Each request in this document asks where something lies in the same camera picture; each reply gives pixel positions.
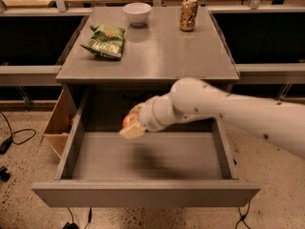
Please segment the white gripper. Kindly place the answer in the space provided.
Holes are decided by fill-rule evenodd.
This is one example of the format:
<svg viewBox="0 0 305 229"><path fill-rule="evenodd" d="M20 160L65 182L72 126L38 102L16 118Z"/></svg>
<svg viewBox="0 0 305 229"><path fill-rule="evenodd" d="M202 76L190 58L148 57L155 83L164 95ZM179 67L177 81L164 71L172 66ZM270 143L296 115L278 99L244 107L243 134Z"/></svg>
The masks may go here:
<svg viewBox="0 0 305 229"><path fill-rule="evenodd" d="M126 139L141 137L146 130L159 132L173 124L173 104L168 94L139 103L131 108L130 113L139 113L139 117L136 116L128 127L119 132Z"/></svg>

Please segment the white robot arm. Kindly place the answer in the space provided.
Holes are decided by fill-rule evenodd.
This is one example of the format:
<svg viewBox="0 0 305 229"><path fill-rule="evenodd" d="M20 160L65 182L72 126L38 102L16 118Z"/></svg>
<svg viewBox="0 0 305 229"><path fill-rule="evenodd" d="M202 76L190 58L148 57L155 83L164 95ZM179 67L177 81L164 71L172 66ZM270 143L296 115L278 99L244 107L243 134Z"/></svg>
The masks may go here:
<svg viewBox="0 0 305 229"><path fill-rule="evenodd" d="M127 139L159 132L173 124L219 117L264 138L296 156L305 157L305 105L229 94L196 78L177 80L167 94L134 106L120 134Z"/></svg>

